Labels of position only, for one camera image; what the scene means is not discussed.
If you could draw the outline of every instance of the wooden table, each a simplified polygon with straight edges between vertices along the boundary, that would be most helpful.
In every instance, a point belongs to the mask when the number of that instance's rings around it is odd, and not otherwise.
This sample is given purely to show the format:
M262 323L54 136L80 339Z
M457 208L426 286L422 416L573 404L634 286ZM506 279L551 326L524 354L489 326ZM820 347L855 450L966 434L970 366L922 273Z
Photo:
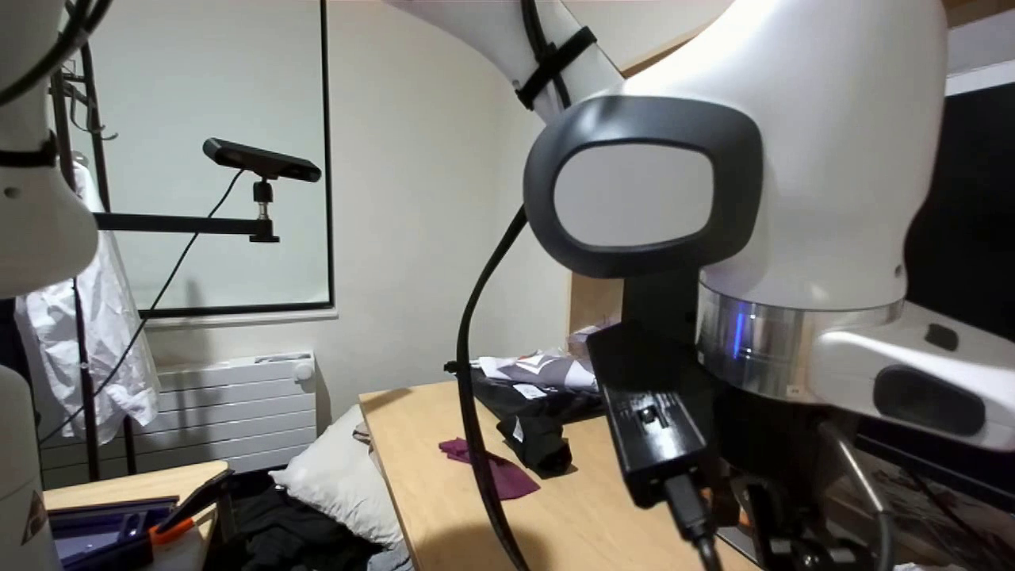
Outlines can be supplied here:
M139 471L124 479L51 488L45 490L45 507L59 510L59 507L117 505L117 501L165 498L165 495L188 498L192 488L201 488L202 482L209 482L226 470L229 464L215 458L215 464L192 464L180 470L158 470L158 471ZM155 562L150 568L201 571L209 552L211 523L215 523L215 507L201 515L195 529L189 529L171 546L158 546Z
M506 571L511 562L485 523L470 467L449 464L438 450L441 442L463 434L457 387L363 394L360 412L418 571ZM483 434L490 453L512 458L485 409ZM677 539L669 507L639 510L632 505L605 417L573 420L563 434L573 471L533 474L541 488L505 505L528 568L697 571L697 552ZM750 568L723 542L720 559L727 571Z

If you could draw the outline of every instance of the table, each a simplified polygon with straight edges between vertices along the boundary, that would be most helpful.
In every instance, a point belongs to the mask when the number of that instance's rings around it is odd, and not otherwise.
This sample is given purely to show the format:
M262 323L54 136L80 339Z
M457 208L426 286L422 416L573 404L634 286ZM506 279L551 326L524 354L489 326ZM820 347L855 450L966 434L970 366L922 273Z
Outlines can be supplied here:
M485 523L472 470L438 450L441 442L463 434L457 387L363 394L358 404L418 571L511 571ZM489 450L512 458L494 417L485 409L480 417ZM573 471L533 474L541 484L536 495L505 501L533 571L702 568L697 552L677 539L666 505L649 510L632 505L605 417L573 420L563 437ZM720 559L727 571L754 568L723 542Z
M66 484L66 488L51 488L45 490L45 507L59 510L59 507L88 507L88 505L117 505L117 501L139 501L139 498L165 498L177 495L188 498L192 488L209 482L211 474L226 471L229 464L192 464L192 467L177 467L177 470L158 470L158 471L139 471L139 474L124 474L124 479L100 479L100 482L84 482L84 484ZM201 571L202 559L209 552L209 537L215 523L215 507L202 510L195 518L195 529L180 537L171 546L155 547L155 562L150 565L153 571Z

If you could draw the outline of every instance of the radiator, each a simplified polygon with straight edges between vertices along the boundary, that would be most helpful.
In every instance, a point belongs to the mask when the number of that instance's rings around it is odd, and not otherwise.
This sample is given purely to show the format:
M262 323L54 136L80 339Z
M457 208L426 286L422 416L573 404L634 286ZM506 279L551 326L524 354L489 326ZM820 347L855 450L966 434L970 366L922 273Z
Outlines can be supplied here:
M251 471L286 467L315 437L315 354L270 354L161 371L158 416L137 430L137 450L150 470L229 458Z

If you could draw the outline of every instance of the wall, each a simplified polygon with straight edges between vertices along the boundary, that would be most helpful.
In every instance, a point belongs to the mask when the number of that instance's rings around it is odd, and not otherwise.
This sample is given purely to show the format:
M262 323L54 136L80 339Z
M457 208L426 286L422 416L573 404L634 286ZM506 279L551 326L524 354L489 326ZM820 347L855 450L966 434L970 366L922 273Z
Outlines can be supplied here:
M331 2L331 73L338 318L150 339L158 363L315 347L341 412L360 390L443 378L536 122L485 61L379 0ZM480 309L474 351L551 347L563 323L566 273L526 236Z

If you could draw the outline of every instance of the whiteboard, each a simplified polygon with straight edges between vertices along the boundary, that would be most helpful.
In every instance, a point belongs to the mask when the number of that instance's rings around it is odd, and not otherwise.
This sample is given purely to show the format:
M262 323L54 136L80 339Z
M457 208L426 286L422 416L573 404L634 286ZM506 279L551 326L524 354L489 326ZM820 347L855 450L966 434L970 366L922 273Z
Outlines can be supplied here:
M321 21L324 0L117 0L91 34L100 119L114 136L105 142L114 211L206 216L233 173L202 154L209 136L300 154L324 172L317 185L273 180L280 245L195 236L158 309L334 304ZM256 211L253 180L238 180L222 220ZM117 232L139 307L150 307L188 236Z

